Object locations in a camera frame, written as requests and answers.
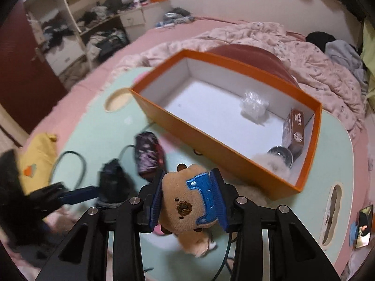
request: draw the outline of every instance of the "circular logo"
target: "circular logo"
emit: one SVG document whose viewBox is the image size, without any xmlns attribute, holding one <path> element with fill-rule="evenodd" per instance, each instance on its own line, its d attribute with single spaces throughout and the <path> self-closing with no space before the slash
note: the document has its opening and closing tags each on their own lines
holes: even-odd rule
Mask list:
<svg viewBox="0 0 375 281">
<path fill-rule="evenodd" d="M 294 133 L 294 139 L 296 142 L 300 143 L 302 141 L 302 134 L 299 132 Z"/>
</svg>

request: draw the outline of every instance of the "blue embroidered patch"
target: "blue embroidered patch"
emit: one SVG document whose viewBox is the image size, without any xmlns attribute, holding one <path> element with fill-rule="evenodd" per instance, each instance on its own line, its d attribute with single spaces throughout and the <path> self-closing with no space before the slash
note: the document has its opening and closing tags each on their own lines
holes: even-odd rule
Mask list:
<svg viewBox="0 0 375 281">
<path fill-rule="evenodd" d="M 205 214 L 196 220 L 196 224 L 208 224 L 215 221 L 218 217 L 213 202 L 212 183 L 209 174 L 207 172 L 198 174 L 186 181 L 186 185 L 190 190 L 198 189 L 206 210 Z"/>
</svg>

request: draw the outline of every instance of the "door handle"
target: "door handle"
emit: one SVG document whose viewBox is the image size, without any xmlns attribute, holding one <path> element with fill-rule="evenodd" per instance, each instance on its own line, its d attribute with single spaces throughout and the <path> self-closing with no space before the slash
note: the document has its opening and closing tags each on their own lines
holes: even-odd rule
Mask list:
<svg viewBox="0 0 375 281">
<path fill-rule="evenodd" d="M 46 60 L 40 48 L 35 48 L 35 56 L 31 59 L 31 61 L 34 62 L 36 58 L 38 58 L 42 63 Z"/>
</svg>

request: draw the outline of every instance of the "table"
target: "table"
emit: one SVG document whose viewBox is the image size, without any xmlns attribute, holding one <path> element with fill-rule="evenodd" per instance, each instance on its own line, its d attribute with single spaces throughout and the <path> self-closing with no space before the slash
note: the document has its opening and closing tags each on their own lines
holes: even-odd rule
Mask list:
<svg viewBox="0 0 375 281">
<path fill-rule="evenodd" d="M 98 171 L 109 160 L 118 157 L 122 148 L 134 144 L 134 136 L 149 126 L 147 117 L 134 99 L 115 112 L 106 112 L 104 103 L 117 89 L 128 87 L 139 74 L 149 68 L 136 68 L 123 75 L 109 86 L 91 105 L 82 117 L 75 131 L 66 143 L 64 151 L 73 150 L 83 155 L 87 161 L 87 173 L 82 187 L 98 184 Z M 194 150 L 174 138 L 161 127 L 153 124 L 147 130 L 159 138 L 165 152 L 168 170 L 175 171 L 179 163 L 187 166 L 200 164 L 207 169 L 217 167 L 204 156 L 197 156 Z M 132 150 L 127 150 L 121 164 L 140 189 L 147 181 L 138 176 Z M 53 182 L 63 181 L 73 188 L 81 171 L 81 162 L 75 156 L 65 156 L 56 169 Z M 353 149 L 348 133 L 341 123 L 331 114 L 323 112 L 318 145 L 308 181 L 302 193 L 271 204 L 287 204 L 300 218 L 306 228 L 318 241 L 325 220 L 325 212 L 331 188 L 336 183 L 342 187 L 340 214 L 331 243 L 325 247 L 325 253 L 335 263 L 346 236 L 353 199 Z M 93 201 L 86 202 L 86 208 Z M 173 236 L 141 234 L 141 249 L 144 268 L 153 267 L 149 274 L 162 281 L 211 280 L 219 268 L 227 244 L 227 234 L 219 226 L 212 228 L 218 247 L 205 257 L 196 259 L 180 250 Z M 264 234 L 264 280 L 267 280 L 267 232 Z M 218 280 L 229 280 L 229 272 L 224 269 Z"/>
</svg>

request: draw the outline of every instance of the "silver bolt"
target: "silver bolt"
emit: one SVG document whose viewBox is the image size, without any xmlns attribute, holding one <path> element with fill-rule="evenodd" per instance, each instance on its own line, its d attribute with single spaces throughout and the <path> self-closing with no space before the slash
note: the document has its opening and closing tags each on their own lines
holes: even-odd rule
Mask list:
<svg viewBox="0 0 375 281">
<path fill-rule="evenodd" d="M 236 198 L 236 202 L 238 204 L 246 204 L 248 202 L 248 199 L 244 196 L 239 196 L 238 198 Z"/>
<path fill-rule="evenodd" d="M 90 207 L 88 210 L 87 210 L 87 213 L 89 215 L 94 215 L 94 214 L 97 214 L 98 213 L 98 209 L 96 207 Z"/>
<path fill-rule="evenodd" d="M 290 211 L 289 207 L 288 207 L 288 206 L 285 206 L 285 205 L 281 205 L 281 206 L 279 207 L 279 210 L 280 210 L 283 214 L 287 214 L 287 213 Z"/>
<path fill-rule="evenodd" d="M 141 201 L 141 199 L 140 198 L 138 198 L 138 197 L 132 197 L 130 200 L 129 200 L 129 202 L 130 202 L 130 204 L 132 204 L 132 205 L 137 205 L 137 204 L 139 204 L 139 202 Z"/>
</svg>

